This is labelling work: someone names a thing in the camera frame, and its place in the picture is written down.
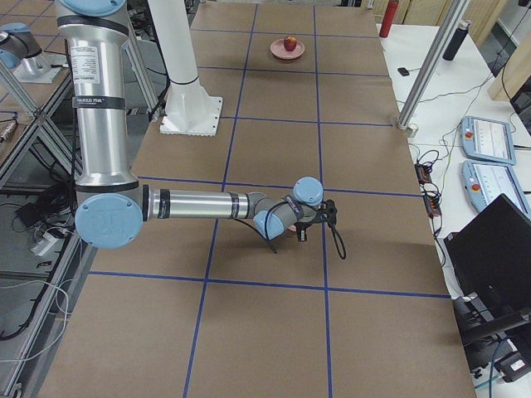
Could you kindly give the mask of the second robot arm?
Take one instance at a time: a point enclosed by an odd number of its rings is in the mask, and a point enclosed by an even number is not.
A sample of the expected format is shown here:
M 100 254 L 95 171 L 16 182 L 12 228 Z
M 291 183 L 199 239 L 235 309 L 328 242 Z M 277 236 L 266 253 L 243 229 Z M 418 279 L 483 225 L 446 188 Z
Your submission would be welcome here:
M 1 61 L 22 83 L 51 84 L 62 59 L 45 53 L 28 26 L 13 22 L 1 26 Z

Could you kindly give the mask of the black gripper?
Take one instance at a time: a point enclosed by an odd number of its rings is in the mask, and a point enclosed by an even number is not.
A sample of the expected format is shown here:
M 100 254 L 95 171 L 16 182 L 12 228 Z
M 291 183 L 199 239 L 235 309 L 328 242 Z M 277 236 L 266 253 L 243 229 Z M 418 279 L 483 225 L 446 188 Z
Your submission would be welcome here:
M 309 210 L 308 216 L 295 223 L 295 232 L 298 242 L 307 241 L 307 229 L 315 224 L 326 224 L 330 230 L 334 231 L 337 224 L 337 208 L 333 200 L 322 201 L 317 206 L 301 203 L 304 209 Z

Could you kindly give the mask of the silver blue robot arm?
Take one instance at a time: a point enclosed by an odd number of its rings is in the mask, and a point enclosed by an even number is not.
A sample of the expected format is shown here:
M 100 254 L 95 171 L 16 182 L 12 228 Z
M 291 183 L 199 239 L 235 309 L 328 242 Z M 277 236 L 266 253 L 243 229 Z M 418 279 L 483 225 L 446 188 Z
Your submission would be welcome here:
M 212 136 L 222 99 L 202 87 L 189 22 L 181 1 L 152 1 L 149 9 L 168 74 L 165 134 Z M 74 83 L 72 106 L 80 136 L 82 173 L 76 179 L 76 229 L 99 249 L 132 242 L 151 219 L 241 220 L 266 241 L 290 227 L 299 240 L 314 224 L 334 229 L 337 209 L 313 177 L 273 199 L 260 192 L 194 192 L 141 185 L 126 153 L 127 124 L 122 52 L 129 41 L 124 1 L 59 1 L 57 25 L 68 42 Z

